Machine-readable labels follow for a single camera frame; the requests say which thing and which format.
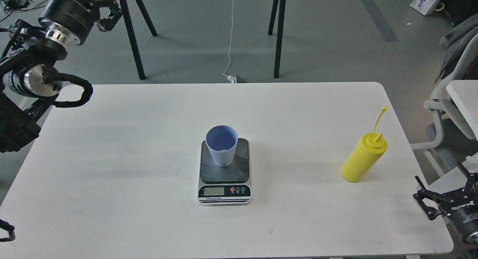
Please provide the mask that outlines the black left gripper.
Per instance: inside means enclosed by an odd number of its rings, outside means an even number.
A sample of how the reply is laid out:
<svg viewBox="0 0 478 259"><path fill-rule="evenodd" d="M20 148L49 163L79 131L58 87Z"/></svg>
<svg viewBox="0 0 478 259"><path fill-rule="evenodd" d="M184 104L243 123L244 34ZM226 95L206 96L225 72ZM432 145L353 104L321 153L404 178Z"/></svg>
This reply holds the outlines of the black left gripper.
<svg viewBox="0 0 478 259"><path fill-rule="evenodd" d="M93 1L97 8L90 7ZM75 44L82 45L95 22L102 32L113 30L122 16L119 3L120 0L50 0L38 21L45 28L53 23L63 26L76 36ZM108 8L108 16L99 19L98 8Z"/></svg>

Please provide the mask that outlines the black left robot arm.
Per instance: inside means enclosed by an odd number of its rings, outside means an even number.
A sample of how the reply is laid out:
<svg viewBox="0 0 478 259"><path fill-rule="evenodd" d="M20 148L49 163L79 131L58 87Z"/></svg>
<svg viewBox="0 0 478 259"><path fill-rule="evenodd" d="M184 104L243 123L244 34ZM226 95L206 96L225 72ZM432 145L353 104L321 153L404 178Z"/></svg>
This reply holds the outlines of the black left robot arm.
<svg viewBox="0 0 478 259"><path fill-rule="evenodd" d="M93 94L90 82L60 73L54 64L68 46L82 45L94 25L111 31L122 16L119 0L50 0L39 26L19 19L1 54L0 150L17 152L39 137L38 120L50 106L79 107Z"/></svg>

